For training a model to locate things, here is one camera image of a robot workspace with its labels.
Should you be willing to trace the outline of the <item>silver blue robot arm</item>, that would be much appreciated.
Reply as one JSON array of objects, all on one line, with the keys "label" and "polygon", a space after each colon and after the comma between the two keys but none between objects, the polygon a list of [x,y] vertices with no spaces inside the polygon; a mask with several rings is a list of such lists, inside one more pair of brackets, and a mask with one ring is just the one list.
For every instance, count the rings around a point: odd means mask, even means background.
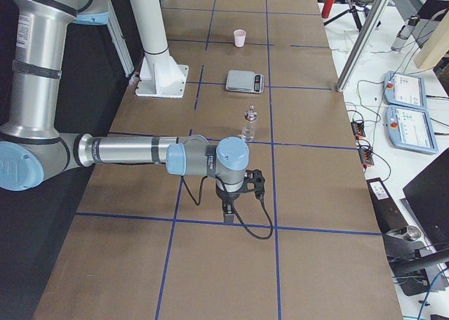
[{"label": "silver blue robot arm", "polygon": [[173,175],[216,181],[224,223],[239,219],[234,200],[248,189],[249,149],[239,138],[211,144],[189,137],[94,137],[60,133],[55,109],[67,26],[104,25],[108,0],[13,0],[19,8],[8,121],[1,127],[1,187],[22,191],[77,167],[157,164]]}]

